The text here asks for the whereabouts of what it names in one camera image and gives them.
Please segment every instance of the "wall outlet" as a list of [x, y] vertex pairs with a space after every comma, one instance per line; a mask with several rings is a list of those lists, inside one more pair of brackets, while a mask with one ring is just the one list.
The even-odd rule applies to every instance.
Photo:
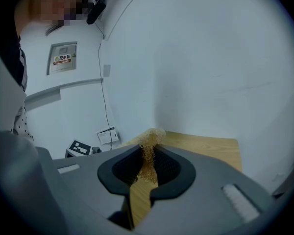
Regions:
[[117, 131], [114, 127], [98, 132], [97, 136], [101, 144], [111, 143], [111, 140], [112, 142], [119, 141]]

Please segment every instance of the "dark sleeve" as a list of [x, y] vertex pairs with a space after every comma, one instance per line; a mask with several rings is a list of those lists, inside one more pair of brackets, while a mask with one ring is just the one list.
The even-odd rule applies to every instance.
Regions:
[[14, 22], [14, 10], [19, 0], [2, 1], [4, 4], [0, 4], [0, 57], [15, 81], [21, 85], [24, 66], [20, 62], [20, 42]]

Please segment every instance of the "wooden table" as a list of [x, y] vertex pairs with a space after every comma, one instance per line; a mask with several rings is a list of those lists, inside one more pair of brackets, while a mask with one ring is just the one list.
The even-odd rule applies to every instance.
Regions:
[[[138, 143], [139, 136], [123, 144], [122, 147]], [[166, 132], [166, 136], [161, 144], [217, 158], [242, 171], [239, 145], [235, 139], [208, 138]], [[137, 182], [131, 186], [130, 204], [134, 226], [139, 224], [150, 211], [150, 192], [156, 187], [158, 187], [158, 184], [145, 182], [139, 176]]]

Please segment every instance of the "wall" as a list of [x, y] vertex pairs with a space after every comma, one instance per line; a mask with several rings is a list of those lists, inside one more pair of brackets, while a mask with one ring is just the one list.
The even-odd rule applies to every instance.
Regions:
[[[108, 128], [98, 64], [101, 32], [85, 21], [70, 22], [48, 37], [45, 30], [43, 25], [32, 24], [21, 35], [28, 74], [25, 106], [34, 144], [48, 149], [53, 159], [63, 158], [73, 139], [109, 150], [110, 145], [101, 146], [96, 135]], [[70, 41], [77, 41], [76, 70], [46, 76], [50, 45]]]
[[106, 87], [122, 140], [150, 127], [236, 138], [243, 172], [276, 189], [294, 161], [294, 25], [281, 6], [109, 3], [103, 62], [111, 65]]

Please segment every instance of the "wood grain surface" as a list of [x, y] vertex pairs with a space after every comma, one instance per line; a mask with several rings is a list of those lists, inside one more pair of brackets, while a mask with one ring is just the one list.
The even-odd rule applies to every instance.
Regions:
[[[138, 144], [139, 136], [123, 144], [121, 147]], [[166, 132], [166, 136], [161, 144], [217, 158], [228, 163], [238, 171], [242, 171], [239, 145], [235, 139], [209, 138]], [[130, 204], [134, 226], [137, 226], [149, 213], [151, 209], [150, 192], [158, 187], [158, 184], [146, 182], [139, 176], [137, 178], [137, 182], [130, 188]]]

